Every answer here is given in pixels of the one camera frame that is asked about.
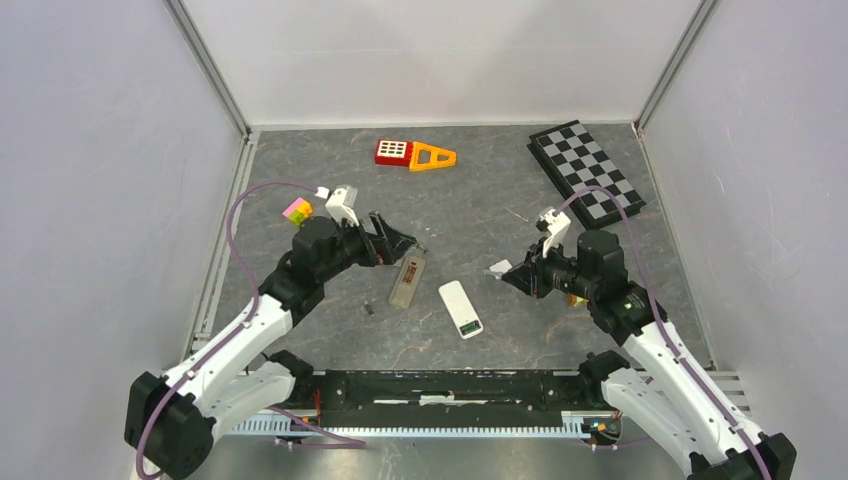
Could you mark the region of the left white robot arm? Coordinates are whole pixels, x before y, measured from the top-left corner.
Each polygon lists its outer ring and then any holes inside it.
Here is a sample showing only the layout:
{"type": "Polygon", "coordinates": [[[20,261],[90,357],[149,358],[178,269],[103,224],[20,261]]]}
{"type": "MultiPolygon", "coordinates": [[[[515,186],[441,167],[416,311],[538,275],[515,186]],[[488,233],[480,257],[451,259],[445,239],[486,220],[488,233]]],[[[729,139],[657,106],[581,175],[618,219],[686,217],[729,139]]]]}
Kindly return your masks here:
{"type": "Polygon", "coordinates": [[[160,375],[145,372],[132,383],[124,440],[136,451],[139,478],[184,479],[249,417],[283,401],[297,408],[312,399],[313,379],[280,360],[250,375],[244,370],[314,310],[335,276],[354,265],[393,265],[416,245],[414,236],[380,214],[369,219],[371,232],[347,220],[307,219],[291,250],[224,329],[180,364],[160,375]]]}

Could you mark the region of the white remote control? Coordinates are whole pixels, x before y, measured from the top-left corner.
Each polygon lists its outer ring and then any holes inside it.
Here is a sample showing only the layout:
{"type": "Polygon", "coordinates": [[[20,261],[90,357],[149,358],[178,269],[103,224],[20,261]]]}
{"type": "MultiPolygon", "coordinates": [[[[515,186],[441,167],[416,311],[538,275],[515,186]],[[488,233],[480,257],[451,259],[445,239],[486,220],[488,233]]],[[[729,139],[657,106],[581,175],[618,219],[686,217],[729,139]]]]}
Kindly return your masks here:
{"type": "Polygon", "coordinates": [[[448,311],[451,321],[463,340],[473,338],[483,332],[484,326],[472,305],[463,285],[457,281],[448,282],[438,288],[438,293],[448,311]],[[466,323],[479,321],[481,329],[471,335],[463,336],[460,327],[466,323]]]}

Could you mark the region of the white battery cover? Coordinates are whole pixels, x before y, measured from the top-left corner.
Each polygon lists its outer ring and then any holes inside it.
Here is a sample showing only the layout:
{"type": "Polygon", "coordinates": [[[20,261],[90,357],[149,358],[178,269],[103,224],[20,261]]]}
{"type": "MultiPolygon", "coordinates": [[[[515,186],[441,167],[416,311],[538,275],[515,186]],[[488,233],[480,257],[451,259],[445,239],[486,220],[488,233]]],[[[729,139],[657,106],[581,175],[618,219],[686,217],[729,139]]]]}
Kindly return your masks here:
{"type": "Polygon", "coordinates": [[[512,268],[513,265],[511,264],[511,262],[507,259],[504,259],[491,265],[487,270],[484,271],[484,273],[500,279],[505,273],[510,271],[512,268]]]}

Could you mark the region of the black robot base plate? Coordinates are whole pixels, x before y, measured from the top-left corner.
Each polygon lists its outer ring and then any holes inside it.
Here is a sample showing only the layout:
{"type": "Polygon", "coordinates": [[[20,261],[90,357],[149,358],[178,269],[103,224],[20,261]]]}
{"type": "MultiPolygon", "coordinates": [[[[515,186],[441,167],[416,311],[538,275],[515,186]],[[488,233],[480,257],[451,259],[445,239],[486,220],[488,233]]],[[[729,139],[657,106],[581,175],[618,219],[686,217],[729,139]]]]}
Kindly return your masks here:
{"type": "Polygon", "coordinates": [[[577,371],[327,370],[282,403],[322,427],[554,426],[564,412],[613,412],[577,371]]]}

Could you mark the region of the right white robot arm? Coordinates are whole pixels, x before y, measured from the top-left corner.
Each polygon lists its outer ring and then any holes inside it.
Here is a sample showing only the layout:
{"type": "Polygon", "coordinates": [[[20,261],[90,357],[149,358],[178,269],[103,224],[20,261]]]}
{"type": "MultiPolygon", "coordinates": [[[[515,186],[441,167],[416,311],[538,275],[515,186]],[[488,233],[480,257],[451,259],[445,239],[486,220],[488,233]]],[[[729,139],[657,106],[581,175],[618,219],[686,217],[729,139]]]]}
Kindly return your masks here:
{"type": "Polygon", "coordinates": [[[692,360],[653,295],[630,279],[617,235],[583,232],[573,257],[544,238],[501,279],[534,298],[557,290],[586,301],[593,322],[627,354],[584,361],[580,400],[630,417],[687,478],[791,477],[795,446],[783,433],[765,433],[692,360]]]}

